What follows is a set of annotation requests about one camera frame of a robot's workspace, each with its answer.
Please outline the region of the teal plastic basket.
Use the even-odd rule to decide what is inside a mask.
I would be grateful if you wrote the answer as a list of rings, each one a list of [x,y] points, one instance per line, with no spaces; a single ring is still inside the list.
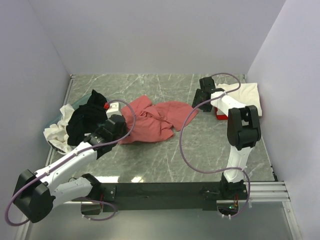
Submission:
[[[86,104],[90,96],[91,96],[91,93],[86,94],[85,96],[83,96],[79,100],[77,100],[75,103],[72,103],[70,105],[74,108],[74,110],[76,110],[80,105]],[[58,121],[58,117],[60,117],[60,116],[61,116],[61,113],[53,121],[51,121],[51,123],[49,123],[45,128],[48,128],[50,124],[56,123]]]

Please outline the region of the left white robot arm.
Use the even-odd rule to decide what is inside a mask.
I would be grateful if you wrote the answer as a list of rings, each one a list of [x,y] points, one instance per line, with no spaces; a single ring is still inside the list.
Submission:
[[[101,183],[87,173],[73,180],[67,178],[80,168],[110,152],[127,135],[126,120],[114,114],[70,153],[35,172],[25,170],[18,177],[12,200],[32,223],[43,220],[52,209],[68,201],[102,199]]]

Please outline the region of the black base crossbar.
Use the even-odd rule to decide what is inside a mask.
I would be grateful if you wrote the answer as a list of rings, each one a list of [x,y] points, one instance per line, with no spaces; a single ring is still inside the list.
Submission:
[[[216,211],[217,201],[245,200],[246,185],[237,190],[219,182],[100,183],[84,197],[115,205],[118,211],[187,210]]]

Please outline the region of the black t shirt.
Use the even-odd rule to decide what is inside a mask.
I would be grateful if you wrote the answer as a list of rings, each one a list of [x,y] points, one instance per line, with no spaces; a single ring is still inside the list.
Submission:
[[[107,119],[105,105],[107,99],[95,91],[91,91],[86,104],[80,105],[71,115],[66,132],[68,135],[67,144],[77,146],[82,142],[86,134],[93,133]]]

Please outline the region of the pink t shirt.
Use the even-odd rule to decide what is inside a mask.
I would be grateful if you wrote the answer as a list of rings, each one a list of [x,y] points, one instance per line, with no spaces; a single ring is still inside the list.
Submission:
[[[174,131],[179,132],[183,124],[188,125],[199,112],[191,112],[193,108],[180,101],[153,104],[146,95],[138,97],[129,105],[130,107],[123,107],[121,113],[127,128],[133,130],[128,137],[119,142],[121,145],[166,141],[174,136]]]

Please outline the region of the folded red t shirt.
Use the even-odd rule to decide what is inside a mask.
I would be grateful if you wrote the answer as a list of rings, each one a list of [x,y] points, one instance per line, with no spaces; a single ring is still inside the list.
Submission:
[[[220,109],[215,107],[214,110],[215,110],[215,116],[218,120],[220,121],[228,120],[228,116],[225,115]]]

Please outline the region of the folded white t shirt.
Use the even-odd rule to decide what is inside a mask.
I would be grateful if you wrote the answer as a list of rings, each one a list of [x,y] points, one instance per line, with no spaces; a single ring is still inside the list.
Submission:
[[[216,88],[224,89],[226,92],[236,89],[239,86],[238,83],[226,84],[219,83],[216,84]],[[261,118],[263,116],[263,111],[260,103],[260,95],[258,91],[257,83],[241,83],[240,89],[229,93],[229,95],[237,100],[238,102],[250,106],[254,105],[257,107],[258,116]]]

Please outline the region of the crumpled white t shirt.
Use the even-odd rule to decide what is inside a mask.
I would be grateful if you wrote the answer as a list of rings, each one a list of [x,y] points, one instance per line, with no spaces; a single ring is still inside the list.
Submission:
[[[67,126],[74,111],[74,108],[70,104],[63,105],[60,108],[60,116],[57,122],[51,123],[43,131],[47,143],[61,155],[66,155],[73,150],[68,145],[69,135],[67,133]]]

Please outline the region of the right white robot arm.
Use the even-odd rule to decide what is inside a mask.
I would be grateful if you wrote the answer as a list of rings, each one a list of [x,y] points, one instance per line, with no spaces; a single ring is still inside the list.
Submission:
[[[261,139],[258,109],[254,105],[241,103],[227,94],[224,89],[216,87],[211,76],[201,78],[199,86],[192,107],[216,98],[199,108],[204,112],[209,112],[215,107],[227,116],[227,140],[230,144],[230,153],[227,170],[221,176],[219,193],[222,198],[230,200],[235,195],[247,191],[243,170],[247,166],[251,151]]]

